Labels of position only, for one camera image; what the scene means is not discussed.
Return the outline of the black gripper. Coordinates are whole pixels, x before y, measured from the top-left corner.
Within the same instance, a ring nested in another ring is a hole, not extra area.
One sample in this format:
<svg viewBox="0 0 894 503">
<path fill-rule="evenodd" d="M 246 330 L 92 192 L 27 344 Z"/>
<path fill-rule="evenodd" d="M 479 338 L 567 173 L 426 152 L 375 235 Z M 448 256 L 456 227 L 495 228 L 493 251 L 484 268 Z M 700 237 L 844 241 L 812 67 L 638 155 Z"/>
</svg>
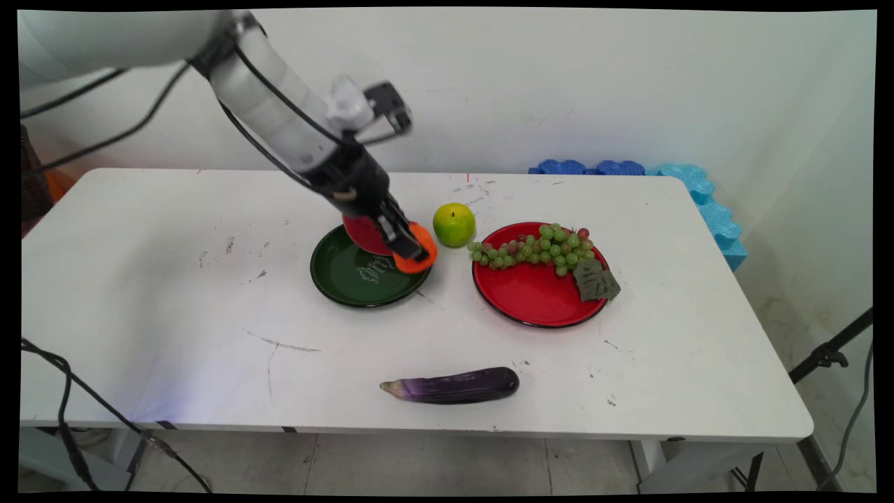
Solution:
<svg viewBox="0 0 894 503">
<path fill-rule="evenodd" d="M 421 246 L 433 245 L 431 233 L 409 219 L 390 195 L 389 175 L 366 147 L 337 146 L 307 170 L 306 181 L 339 212 L 374 219 L 386 246 L 402 260 L 419 262 Z"/>
</svg>

